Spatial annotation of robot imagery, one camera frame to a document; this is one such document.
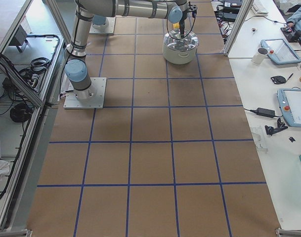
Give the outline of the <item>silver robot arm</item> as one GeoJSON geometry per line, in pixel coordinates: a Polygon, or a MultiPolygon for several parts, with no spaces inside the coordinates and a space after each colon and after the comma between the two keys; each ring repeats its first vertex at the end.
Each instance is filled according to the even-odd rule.
{"type": "Polygon", "coordinates": [[[77,0],[75,21],[71,41],[67,45],[67,63],[64,72],[69,79],[75,98],[87,101],[97,94],[86,66],[86,46],[92,28],[106,33],[112,28],[117,33],[117,17],[143,17],[166,19],[179,23],[184,29],[184,21],[190,9],[186,0],[77,0]]]}
{"type": "Polygon", "coordinates": [[[92,19],[92,26],[95,29],[103,29],[108,27],[109,22],[107,17],[105,16],[100,16],[100,15],[94,15],[93,19],[92,19]]]}

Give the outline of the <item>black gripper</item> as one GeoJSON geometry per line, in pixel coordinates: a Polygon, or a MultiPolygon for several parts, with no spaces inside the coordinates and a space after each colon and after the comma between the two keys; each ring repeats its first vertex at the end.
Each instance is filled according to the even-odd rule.
{"type": "Polygon", "coordinates": [[[187,15],[188,15],[188,12],[187,10],[183,11],[182,12],[182,18],[181,20],[179,21],[179,28],[180,28],[180,38],[183,39],[184,36],[185,36],[185,20],[187,19],[187,15]]]}

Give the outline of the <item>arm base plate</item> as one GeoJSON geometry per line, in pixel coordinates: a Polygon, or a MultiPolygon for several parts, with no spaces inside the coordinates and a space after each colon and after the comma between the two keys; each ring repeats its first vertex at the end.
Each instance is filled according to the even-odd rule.
{"type": "Polygon", "coordinates": [[[115,30],[115,17],[94,15],[90,27],[90,34],[113,35],[115,30]]]}
{"type": "Polygon", "coordinates": [[[73,88],[69,81],[68,90],[66,92],[64,109],[102,109],[104,105],[104,96],[107,78],[90,78],[91,86],[83,91],[73,88]]]}

